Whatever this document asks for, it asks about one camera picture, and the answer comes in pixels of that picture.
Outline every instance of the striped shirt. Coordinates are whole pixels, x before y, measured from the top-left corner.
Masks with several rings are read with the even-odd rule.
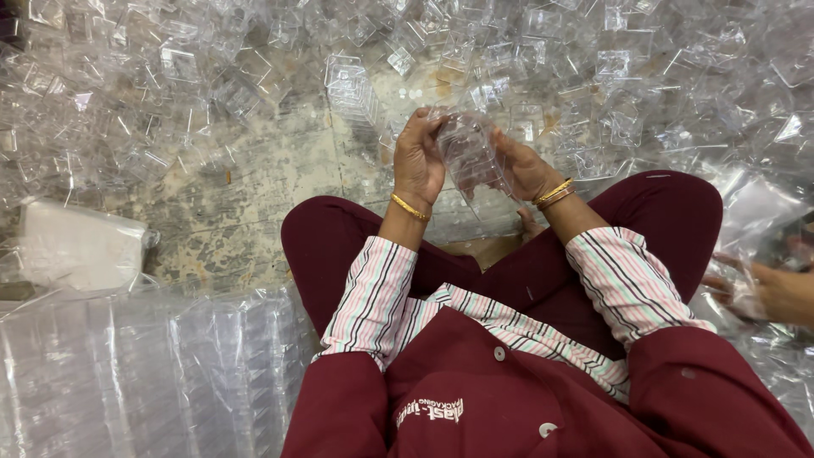
[[[645,238],[622,227],[600,227],[566,246],[593,308],[626,350],[637,339],[671,326],[715,332],[681,302],[667,268],[646,249]],[[561,361],[591,376],[610,396],[628,401],[624,360],[598,352],[488,297],[442,284],[427,300],[407,297],[418,254],[389,240],[368,237],[353,262],[339,307],[328,324],[324,355],[370,354],[384,371],[441,307],[452,307],[481,323],[512,350]]]

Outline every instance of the embroidered logo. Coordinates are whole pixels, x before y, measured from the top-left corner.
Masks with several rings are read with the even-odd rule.
[[[430,420],[440,418],[443,420],[458,420],[463,415],[463,399],[459,399],[453,403],[439,403],[430,399],[419,399],[418,401],[410,401],[406,406],[401,409],[398,417],[396,418],[396,428],[401,427],[401,422],[405,420],[408,415],[421,415],[426,413]]]

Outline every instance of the right hand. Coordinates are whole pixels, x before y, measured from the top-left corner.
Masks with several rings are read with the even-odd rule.
[[[562,175],[530,147],[507,137],[500,128],[491,135],[499,156],[505,157],[503,174],[512,191],[523,200],[535,200],[565,183]]]
[[[744,273],[740,261],[715,253],[713,258]],[[755,279],[755,294],[764,307],[766,318],[771,321],[801,324],[814,328],[814,271],[808,273],[779,271],[752,262],[751,276]],[[719,303],[738,315],[737,304],[733,304],[734,286],[714,275],[705,275],[701,284],[717,289],[711,293]]]

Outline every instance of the wrist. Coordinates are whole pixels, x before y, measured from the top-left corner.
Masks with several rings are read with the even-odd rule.
[[[427,199],[421,197],[418,193],[395,187],[393,189],[393,194],[398,196],[399,199],[402,199],[407,205],[413,207],[413,209],[420,214],[428,217],[432,216],[432,204],[428,202]]]
[[[542,185],[540,185],[540,189],[537,190],[537,193],[534,195],[532,201],[539,199],[542,196],[545,196],[549,192],[556,189],[558,186],[565,183],[565,178],[560,174],[557,170],[554,169],[551,165],[545,165],[545,179],[543,179]]]

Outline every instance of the gold bracelet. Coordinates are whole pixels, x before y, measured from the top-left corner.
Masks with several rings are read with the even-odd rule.
[[[554,194],[548,200],[543,201],[541,204],[539,204],[537,206],[537,209],[540,210],[540,211],[543,211],[544,209],[549,208],[551,205],[556,204],[563,197],[571,194],[574,191],[576,191],[576,187],[569,186],[569,187],[563,189],[562,191],[558,192],[557,194]]]
[[[390,198],[393,199],[393,201],[396,202],[398,205],[401,205],[401,208],[403,208],[403,209],[407,210],[408,212],[410,212],[410,214],[412,214],[414,217],[416,217],[416,218],[418,218],[418,219],[420,219],[420,220],[422,220],[424,222],[430,222],[430,217],[426,216],[425,214],[423,214],[423,213],[419,212],[418,210],[414,209],[413,207],[409,206],[409,204],[407,202],[404,202],[402,199],[399,199],[399,196],[397,196],[396,194],[393,194],[391,192],[390,193]]]
[[[544,194],[544,195],[543,195],[543,196],[541,196],[541,197],[537,197],[535,200],[532,200],[532,205],[539,205],[539,204],[542,204],[543,202],[545,202],[547,199],[549,199],[549,198],[550,198],[551,196],[553,196],[554,194],[557,194],[558,192],[562,191],[562,190],[563,190],[563,189],[565,189],[566,187],[569,187],[569,186],[571,185],[571,183],[573,183],[573,182],[574,182],[574,179],[573,179],[573,178],[568,178],[568,179],[566,179],[566,180],[565,180],[565,183],[563,183],[563,184],[561,184],[561,185],[557,186],[557,187],[556,187],[556,188],[555,188],[553,191],[551,191],[551,192],[549,192],[549,193],[547,193],[547,194]]]

